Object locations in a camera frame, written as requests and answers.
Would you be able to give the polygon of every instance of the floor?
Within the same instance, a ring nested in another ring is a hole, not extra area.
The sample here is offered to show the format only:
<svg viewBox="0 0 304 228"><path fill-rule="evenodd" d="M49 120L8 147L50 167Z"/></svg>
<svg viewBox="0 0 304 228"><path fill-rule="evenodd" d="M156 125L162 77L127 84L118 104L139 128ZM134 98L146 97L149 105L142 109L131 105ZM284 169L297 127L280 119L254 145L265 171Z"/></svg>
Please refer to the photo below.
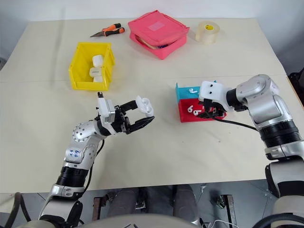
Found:
<svg viewBox="0 0 304 228"><path fill-rule="evenodd" d="M213 202L214 198L221 194L231 194L234 198L235 214L237 225L240 228L250 228L261 218L271 214L273 204L276 200L267 189L266 180L219 182L219 183L199 183L191 184L195 193L199 216L204 222L212 222L215 219L228 221L226 209L221 209ZM154 198L154 213L172 214L170 205L171 186L154 186L148 188L149 194ZM80 201L84 204L81 219L88 223L92 220L93 198L103 196L107 190L87 191ZM37 219L44 200L48 193L26 193L23 194L25 204L32 219ZM106 217L108 204L101 210L101 219ZM4 226L8 218L8 213L0 213L0 225ZM13 228L25 224L22 212L19 210ZM215 228L227 228L228 225L216 223Z"/></svg>

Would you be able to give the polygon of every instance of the orange knife handle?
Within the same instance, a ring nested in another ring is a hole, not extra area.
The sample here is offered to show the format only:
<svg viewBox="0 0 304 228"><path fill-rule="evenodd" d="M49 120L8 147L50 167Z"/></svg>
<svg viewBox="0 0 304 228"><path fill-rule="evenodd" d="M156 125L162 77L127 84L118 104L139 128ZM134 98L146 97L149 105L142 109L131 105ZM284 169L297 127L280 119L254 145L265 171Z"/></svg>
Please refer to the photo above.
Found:
<svg viewBox="0 0 304 228"><path fill-rule="evenodd" d="M104 32L104 36L107 37L109 35L113 35L113 34L120 34L120 33L123 33L124 32L124 28L118 28L114 31L106 31Z"/></svg>
<svg viewBox="0 0 304 228"><path fill-rule="evenodd" d="M110 25L109 27L107 28L103 28L103 32L106 32L106 31L113 31L114 29L117 29L117 28L120 28L122 25L120 23L117 23L117 24L113 24L113 25Z"/></svg>

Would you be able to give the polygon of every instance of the robotic arm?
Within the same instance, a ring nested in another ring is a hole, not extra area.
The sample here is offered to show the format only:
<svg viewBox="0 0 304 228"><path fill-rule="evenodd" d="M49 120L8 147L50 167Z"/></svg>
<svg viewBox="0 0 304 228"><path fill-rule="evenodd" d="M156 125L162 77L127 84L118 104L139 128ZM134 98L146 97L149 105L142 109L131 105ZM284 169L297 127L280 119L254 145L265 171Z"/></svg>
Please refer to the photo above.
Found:
<svg viewBox="0 0 304 228"><path fill-rule="evenodd" d="M304 217L304 140L278 93L278 87L269 76L257 75L235 89L204 81L199 100L206 111L218 104L225 111L249 111L266 146L266 157L278 160L265 168L269 190L279 198L273 212ZM272 227L286 224L293 223L276 222Z"/></svg>
<svg viewBox="0 0 304 228"><path fill-rule="evenodd" d="M130 124L126 112L136 108L139 108L146 117ZM50 222L55 227L78 225L82 211L82 203L78 199L88 187L89 182L87 187L84 187L84 183L89 171L90 176L92 175L95 157L102 149L101 147L99 151L97 150L100 141L120 132L130 134L154 119L149 99L141 99L139 96L121 106L113 106L111 100L105 99L102 93L98 93L97 109L99 114L94 120L80 123L73 129L61 174L52 186L39 215L39 220Z"/></svg>

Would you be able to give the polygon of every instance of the pink pouch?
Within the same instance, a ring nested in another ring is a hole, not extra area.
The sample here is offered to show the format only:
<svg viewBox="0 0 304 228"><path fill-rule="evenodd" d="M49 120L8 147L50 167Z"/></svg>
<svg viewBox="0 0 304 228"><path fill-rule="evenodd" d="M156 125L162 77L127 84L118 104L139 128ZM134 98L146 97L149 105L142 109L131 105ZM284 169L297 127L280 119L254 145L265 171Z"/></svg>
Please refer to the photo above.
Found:
<svg viewBox="0 0 304 228"><path fill-rule="evenodd" d="M160 59L166 58L185 44L189 31L189 27L158 10L146 13L130 21L128 25L131 30L130 38Z"/></svg>

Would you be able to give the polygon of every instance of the white wall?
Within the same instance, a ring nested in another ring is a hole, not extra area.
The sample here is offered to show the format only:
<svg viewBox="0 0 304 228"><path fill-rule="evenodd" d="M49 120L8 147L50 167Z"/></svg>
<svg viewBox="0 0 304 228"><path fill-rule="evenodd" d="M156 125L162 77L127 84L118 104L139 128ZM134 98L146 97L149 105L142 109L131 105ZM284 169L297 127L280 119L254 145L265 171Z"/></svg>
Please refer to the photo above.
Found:
<svg viewBox="0 0 304 228"><path fill-rule="evenodd" d="M133 18L158 9L176 18L256 17L288 73L304 67L304 0L0 0L0 56L29 21Z"/></svg>

